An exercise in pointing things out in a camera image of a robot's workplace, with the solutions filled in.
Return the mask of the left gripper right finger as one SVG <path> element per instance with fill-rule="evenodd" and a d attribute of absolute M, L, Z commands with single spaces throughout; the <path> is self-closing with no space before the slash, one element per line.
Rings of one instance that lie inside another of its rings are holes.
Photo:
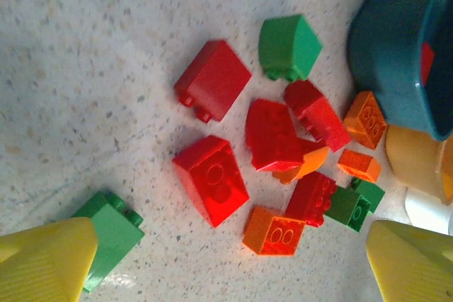
<path fill-rule="evenodd" d="M 376 220 L 366 253 L 384 301 L 451 301 L 452 237 Z"/>

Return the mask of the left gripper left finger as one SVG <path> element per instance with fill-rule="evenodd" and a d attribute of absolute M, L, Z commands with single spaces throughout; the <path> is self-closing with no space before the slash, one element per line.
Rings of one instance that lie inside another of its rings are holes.
<path fill-rule="evenodd" d="M 1 300 L 78 301 L 97 248 L 86 217 L 2 236 Z"/>

